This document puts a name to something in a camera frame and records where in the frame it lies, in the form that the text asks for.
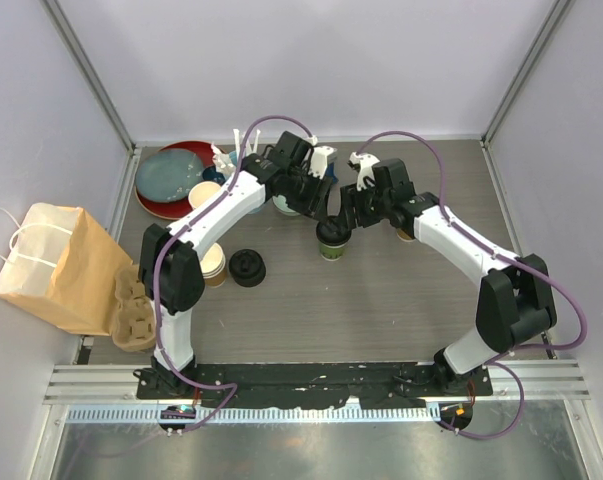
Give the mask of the single brown paper cup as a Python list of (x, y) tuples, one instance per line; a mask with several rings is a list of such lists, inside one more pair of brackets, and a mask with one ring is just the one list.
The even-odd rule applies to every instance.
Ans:
[(404, 242), (412, 242), (414, 238), (405, 230), (401, 228), (396, 229), (397, 236)]

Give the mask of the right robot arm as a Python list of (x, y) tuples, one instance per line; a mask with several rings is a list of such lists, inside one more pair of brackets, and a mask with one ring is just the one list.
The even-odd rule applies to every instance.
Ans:
[(333, 224), (351, 231), (387, 220), (403, 235), (440, 253), (478, 289), (474, 326), (434, 356), (432, 380), (453, 395), (486, 361), (525, 343), (557, 322), (546, 263), (537, 255), (519, 257), (487, 241), (430, 192), (417, 193), (400, 159), (352, 154), (354, 184), (341, 189)]

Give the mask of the brown paper cup stack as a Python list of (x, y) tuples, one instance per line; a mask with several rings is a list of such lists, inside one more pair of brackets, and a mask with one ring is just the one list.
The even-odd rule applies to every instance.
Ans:
[(221, 286), (227, 278), (226, 257), (223, 248), (214, 243), (200, 261), (201, 273), (208, 287)]

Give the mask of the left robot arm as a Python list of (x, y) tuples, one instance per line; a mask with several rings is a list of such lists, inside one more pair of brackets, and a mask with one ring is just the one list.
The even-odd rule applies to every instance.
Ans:
[(236, 162), (229, 181), (202, 206), (166, 227), (148, 227), (142, 241), (139, 279), (152, 300), (156, 346), (152, 368), (171, 398), (194, 385), (191, 314), (205, 290), (201, 261), (239, 220), (274, 196), (308, 218), (326, 213), (332, 181), (326, 171), (335, 148), (284, 132), (275, 145)]

